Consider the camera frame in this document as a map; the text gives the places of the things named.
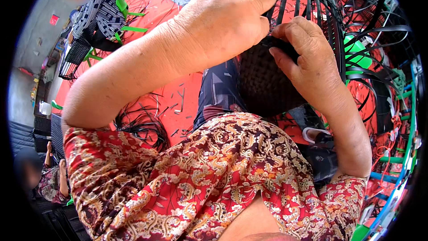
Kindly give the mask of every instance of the striped shirt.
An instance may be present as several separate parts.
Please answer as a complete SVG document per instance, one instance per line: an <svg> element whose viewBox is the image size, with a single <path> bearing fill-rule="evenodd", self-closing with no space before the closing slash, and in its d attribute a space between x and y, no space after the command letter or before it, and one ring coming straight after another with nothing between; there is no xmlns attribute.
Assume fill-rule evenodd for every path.
<svg viewBox="0 0 428 241"><path fill-rule="evenodd" d="M73 36L79 38L86 28L95 27L101 30L107 38L114 34L126 24L123 14L116 5L116 0L89 0L79 14L79 19L73 25Z"/></svg>

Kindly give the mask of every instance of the floral shirt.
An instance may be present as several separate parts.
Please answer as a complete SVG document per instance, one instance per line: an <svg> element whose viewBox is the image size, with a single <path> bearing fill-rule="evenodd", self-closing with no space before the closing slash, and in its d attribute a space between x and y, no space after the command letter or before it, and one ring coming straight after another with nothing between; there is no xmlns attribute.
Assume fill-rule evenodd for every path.
<svg viewBox="0 0 428 241"><path fill-rule="evenodd" d="M65 197L60 191L59 166L50 167L46 164L43 164L43 169L41 170L41 179L37 185L37 191L47 201L53 203L67 204L67 202L71 199L69 195Z"/></svg>
<svg viewBox="0 0 428 241"><path fill-rule="evenodd" d="M290 137L243 112L161 154L107 129L71 128L64 143L74 203L97 240L215 240L259 191L281 232L349 240L366 188L342 175L317 192Z"/></svg>

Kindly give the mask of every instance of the red paper on wall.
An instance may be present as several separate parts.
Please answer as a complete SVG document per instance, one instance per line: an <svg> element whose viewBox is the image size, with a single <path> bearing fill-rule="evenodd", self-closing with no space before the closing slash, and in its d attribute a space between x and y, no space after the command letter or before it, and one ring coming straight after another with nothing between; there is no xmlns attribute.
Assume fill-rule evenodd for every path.
<svg viewBox="0 0 428 241"><path fill-rule="evenodd" d="M58 21L59 17L56 16L55 14L52 15L51 17L51 21L49 22L52 25L56 25L56 22Z"/></svg>

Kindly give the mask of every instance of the dark blue pants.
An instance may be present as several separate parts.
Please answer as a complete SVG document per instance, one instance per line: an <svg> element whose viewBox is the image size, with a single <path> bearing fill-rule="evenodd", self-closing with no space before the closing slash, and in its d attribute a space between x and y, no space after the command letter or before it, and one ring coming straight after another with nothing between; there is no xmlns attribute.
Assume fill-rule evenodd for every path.
<svg viewBox="0 0 428 241"><path fill-rule="evenodd" d="M238 77L233 60L204 71L193 130L225 113L247 111L239 95ZM320 133L315 139L315 144L297 144L297 146L303 157L311 164L315 182L328 180L334 175L337 170L337 156L331 135Z"/></svg>

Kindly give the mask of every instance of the concrete wall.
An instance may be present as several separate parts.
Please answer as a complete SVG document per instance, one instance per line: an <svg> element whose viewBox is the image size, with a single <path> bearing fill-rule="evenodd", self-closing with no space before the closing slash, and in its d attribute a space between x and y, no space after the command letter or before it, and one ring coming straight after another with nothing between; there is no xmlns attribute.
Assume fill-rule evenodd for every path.
<svg viewBox="0 0 428 241"><path fill-rule="evenodd" d="M16 67L23 67L32 73L40 73L41 64L55 45L70 12L76 7L66 0L37 0L31 13L28 13L26 24L21 29L17 43L14 68L10 77L9 120L33 125L33 107L30 102L30 91L34 86L33 78L21 73ZM52 14L60 17L55 26L49 23ZM39 37L42 41L40 46L37 44Z"/></svg>

